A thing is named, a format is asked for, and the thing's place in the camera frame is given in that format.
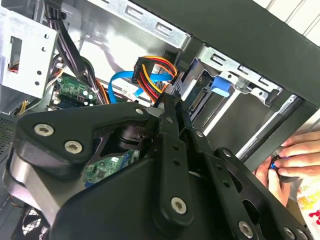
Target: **hand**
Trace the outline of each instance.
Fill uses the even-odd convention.
[[[271,157],[268,157],[254,172],[257,179],[286,206],[290,195],[290,183],[280,182],[274,169],[269,169]]]
[[[288,177],[320,177],[320,131],[290,137],[275,161],[278,173]]]

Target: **silver screw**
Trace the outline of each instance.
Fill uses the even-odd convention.
[[[296,239],[296,236],[295,236],[294,233],[290,230],[290,228],[288,228],[288,227],[285,226],[283,229],[284,229],[285,233],[286,233],[292,240]]]
[[[171,207],[178,214],[185,214],[187,212],[187,205],[180,197],[173,197],[171,199]]]
[[[67,141],[64,144],[64,148],[67,152],[69,152],[71,154],[78,154],[78,153],[81,153],[81,151],[82,151],[81,143],[78,141],[73,141],[73,140]]]
[[[51,136],[55,132],[55,130],[52,126],[50,126],[48,124],[44,124],[44,123],[35,125],[33,129],[36,134],[43,136],[43,137]]]
[[[195,133],[200,137],[200,138],[202,138],[204,135],[202,134],[202,132],[200,132],[200,131],[195,131]]]
[[[238,223],[240,231],[245,235],[248,239],[252,239],[254,237],[254,232],[251,227],[245,221],[240,221]]]
[[[300,228],[296,229],[298,231],[298,233],[301,235],[303,240],[308,240],[307,235],[304,233],[304,231],[302,231]]]
[[[171,117],[167,117],[166,120],[167,120],[169,123],[172,123],[172,124],[174,123],[174,121],[172,120]]]
[[[142,111],[142,110],[139,109],[139,108],[136,108],[135,111],[136,111],[138,114],[141,114],[141,115],[144,114],[144,111]]]
[[[230,152],[228,152],[227,150],[223,149],[223,153],[224,153],[228,158],[231,157]]]

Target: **wire bundle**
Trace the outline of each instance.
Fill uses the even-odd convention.
[[[63,22],[61,6],[56,6],[50,0],[45,0],[45,16],[49,27],[58,32],[57,50],[62,61],[74,73],[76,78],[89,86],[100,104],[107,104],[108,97],[101,84],[96,80],[95,71],[91,63],[80,56]]]
[[[172,76],[172,78],[175,78],[178,74],[176,67],[163,57],[144,56],[143,58],[148,59],[155,65],[164,69],[168,74]],[[150,97],[152,102],[155,102],[160,96],[160,94],[163,93],[163,90],[166,88],[166,86],[164,86],[163,89],[159,89],[156,86],[156,84],[153,83],[153,81],[150,79],[150,76],[147,73],[147,68],[145,64],[141,65],[141,71],[139,72],[139,78],[137,79],[137,81],[140,87],[143,89],[143,91]]]

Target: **black metal bracket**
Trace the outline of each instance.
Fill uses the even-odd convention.
[[[77,178],[95,152],[101,151],[95,147],[95,140],[104,138],[107,143],[118,129],[128,125],[144,126],[149,118],[146,110],[134,102],[28,114],[17,122],[12,151],[51,175]],[[37,134],[34,128],[38,124],[51,126],[53,134]],[[82,151],[78,154],[66,151],[67,141],[77,141]],[[108,154],[117,151],[118,148],[113,148]]]

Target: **black mounting arm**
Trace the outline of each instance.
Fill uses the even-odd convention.
[[[39,135],[38,124],[54,132]],[[68,141],[81,151],[67,151]],[[50,240],[312,239],[232,152],[213,151],[183,103],[165,93],[150,109],[118,103],[24,116],[11,152],[61,185],[127,149],[141,159],[66,200]]]

